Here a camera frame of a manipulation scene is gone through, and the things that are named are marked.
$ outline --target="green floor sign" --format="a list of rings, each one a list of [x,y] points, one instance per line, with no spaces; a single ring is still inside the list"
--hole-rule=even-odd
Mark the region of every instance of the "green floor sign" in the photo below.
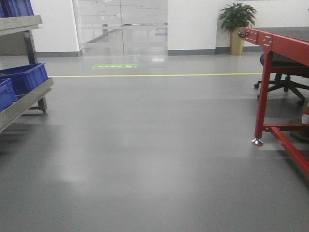
[[[137,64],[95,64],[93,69],[134,69]]]

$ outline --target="gold plant pot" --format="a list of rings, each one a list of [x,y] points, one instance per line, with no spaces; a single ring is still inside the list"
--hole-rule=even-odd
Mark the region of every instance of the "gold plant pot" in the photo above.
[[[231,33],[230,40],[230,54],[231,55],[241,55],[243,49],[243,40],[237,35],[237,33],[242,30],[242,28],[236,28]]]

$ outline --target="red metal table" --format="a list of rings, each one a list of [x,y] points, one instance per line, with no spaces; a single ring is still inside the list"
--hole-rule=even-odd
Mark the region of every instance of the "red metal table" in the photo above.
[[[269,78],[271,73],[309,73],[309,27],[243,28],[243,39],[262,46],[264,66],[256,115],[254,145],[263,145],[263,131],[271,132],[301,170],[309,176],[309,161],[281,131],[309,131],[307,124],[264,124]],[[273,54],[278,53],[304,64],[301,67],[272,67]]]

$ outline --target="potted plant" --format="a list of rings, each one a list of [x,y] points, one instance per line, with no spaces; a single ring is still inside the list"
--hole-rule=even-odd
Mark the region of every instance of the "potted plant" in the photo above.
[[[255,25],[254,19],[257,11],[250,5],[243,5],[242,3],[233,3],[227,5],[221,11],[219,19],[223,20],[221,28],[231,34],[230,54],[241,55],[243,48],[243,40],[238,36],[241,27],[252,27]]]

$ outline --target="green leaves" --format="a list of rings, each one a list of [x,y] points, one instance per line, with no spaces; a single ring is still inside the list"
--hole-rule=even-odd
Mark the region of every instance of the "green leaves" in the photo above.
[[[224,28],[228,32],[232,32],[238,27],[252,27],[255,25],[254,19],[257,11],[250,5],[243,5],[242,3],[233,3],[233,5],[227,5],[221,11],[219,19],[222,20],[221,28]]]

